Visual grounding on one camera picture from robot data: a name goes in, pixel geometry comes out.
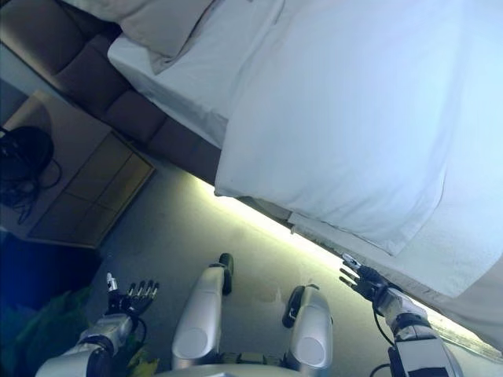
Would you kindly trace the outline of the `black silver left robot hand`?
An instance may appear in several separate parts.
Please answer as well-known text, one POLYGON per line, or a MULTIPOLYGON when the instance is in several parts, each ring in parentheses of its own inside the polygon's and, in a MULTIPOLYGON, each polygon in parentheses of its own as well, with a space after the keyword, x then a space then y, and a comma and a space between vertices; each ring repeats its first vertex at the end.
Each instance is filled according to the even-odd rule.
POLYGON ((108 308, 106 315, 126 314, 129 317, 141 316, 151 305, 159 290, 159 283, 142 280, 139 284, 132 283, 125 294, 119 291, 116 278, 107 273, 108 308))

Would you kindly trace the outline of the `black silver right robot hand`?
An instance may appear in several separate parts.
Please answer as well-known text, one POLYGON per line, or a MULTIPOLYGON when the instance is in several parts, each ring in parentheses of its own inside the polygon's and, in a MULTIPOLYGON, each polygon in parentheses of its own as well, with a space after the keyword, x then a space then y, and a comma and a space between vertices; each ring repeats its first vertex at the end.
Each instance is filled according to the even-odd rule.
POLYGON ((378 303, 387 290, 387 281, 375 269, 361 264, 349 254, 343 254, 342 259, 347 268, 340 268, 339 280, 372 304, 378 303))

